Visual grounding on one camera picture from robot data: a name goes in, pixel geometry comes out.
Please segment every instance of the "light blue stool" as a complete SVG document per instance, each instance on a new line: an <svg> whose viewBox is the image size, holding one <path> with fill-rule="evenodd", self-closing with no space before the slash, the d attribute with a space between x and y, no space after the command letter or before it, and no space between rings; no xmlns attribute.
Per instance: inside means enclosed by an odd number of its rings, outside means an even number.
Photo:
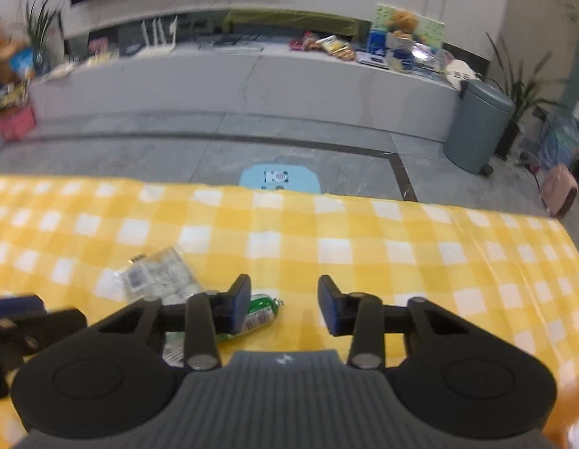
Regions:
<svg viewBox="0 0 579 449"><path fill-rule="evenodd" d="M316 174L301 165L258 164L244 169L240 186L258 190L282 190L320 194Z"/></svg>

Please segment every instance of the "floor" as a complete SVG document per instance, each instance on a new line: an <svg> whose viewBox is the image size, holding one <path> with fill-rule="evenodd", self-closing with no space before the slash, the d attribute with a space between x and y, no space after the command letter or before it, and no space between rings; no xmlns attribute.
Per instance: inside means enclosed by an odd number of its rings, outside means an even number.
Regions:
<svg viewBox="0 0 579 449"><path fill-rule="evenodd" d="M489 178L452 164L441 143L318 121L184 113L97 116L42 124L25 141L0 139L1 174L130 177L237 184L258 163L301 165L323 193L417 199L547 216L534 178L493 158ZM562 219L579 250L579 198Z"/></svg>

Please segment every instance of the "gray trash can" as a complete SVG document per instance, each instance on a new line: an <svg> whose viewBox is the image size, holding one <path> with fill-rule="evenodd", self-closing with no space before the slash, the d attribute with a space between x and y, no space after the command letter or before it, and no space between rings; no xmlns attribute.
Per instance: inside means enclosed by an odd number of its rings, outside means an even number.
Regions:
<svg viewBox="0 0 579 449"><path fill-rule="evenodd" d="M506 130L514 103L499 89L481 80L468 81L463 94L443 152L461 169L479 174Z"/></svg>

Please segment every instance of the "yellow checkered tablecloth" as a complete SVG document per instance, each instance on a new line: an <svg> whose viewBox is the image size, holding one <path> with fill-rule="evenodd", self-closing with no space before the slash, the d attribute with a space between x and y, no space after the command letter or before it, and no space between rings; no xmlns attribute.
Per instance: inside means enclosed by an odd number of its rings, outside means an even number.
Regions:
<svg viewBox="0 0 579 449"><path fill-rule="evenodd" d="M428 299L542 359L560 386L579 378L579 255L555 220L366 198L132 180L0 176L0 295L37 293L94 322L119 309L115 270L180 244L205 289L238 274L284 300L269 328L222 346L335 348L316 288L385 303ZM388 363L403 355L387 335ZM24 434L0 402L0 449Z"/></svg>

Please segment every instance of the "trash can lid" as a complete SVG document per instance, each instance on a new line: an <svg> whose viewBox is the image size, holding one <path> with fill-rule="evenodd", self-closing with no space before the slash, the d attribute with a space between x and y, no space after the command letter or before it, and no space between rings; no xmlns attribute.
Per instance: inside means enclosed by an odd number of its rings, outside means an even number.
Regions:
<svg viewBox="0 0 579 449"><path fill-rule="evenodd" d="M471 79L468 82L468 90L483 101L486 101L502 111L509 113L514 109L514 101L508 98L499 89L489 86L486 82L478 79Z"/></svg>

